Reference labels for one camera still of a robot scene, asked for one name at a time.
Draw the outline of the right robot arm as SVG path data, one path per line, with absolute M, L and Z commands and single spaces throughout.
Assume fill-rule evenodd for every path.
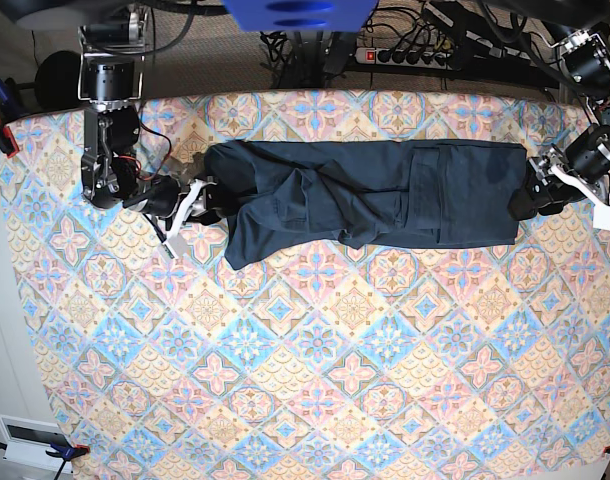
M 189 249 L 182 227 L 219 221 L 224 211 L 216 204 L 215 178 L 147 171 L 136 157 L 141 133 L 150 130 L 138 110 L 145 60 L 155 53 L 148 46 L 152 11 L 120 7 L 104 22 L 79 30 L 78 97 L 90 105 L 84 113 L 82 195 L 98 209 L 121 206 L 143 215 L 162 251 L 177 259 Z

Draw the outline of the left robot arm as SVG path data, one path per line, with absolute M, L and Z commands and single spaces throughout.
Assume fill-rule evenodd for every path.
M 509 13 L 505 32 L 478 4 L 496 37 L 517 43 L 534 65 L 577 94 L 594 119 L 566 148 L 550 146 L 528 160 L 525 180 L 509 201 L 517 221 L 557 215 L 583 199 L 593 205 L 593 226 L 610 231 L 610 44 L 599 28 L 605 1 L 498 1 Z

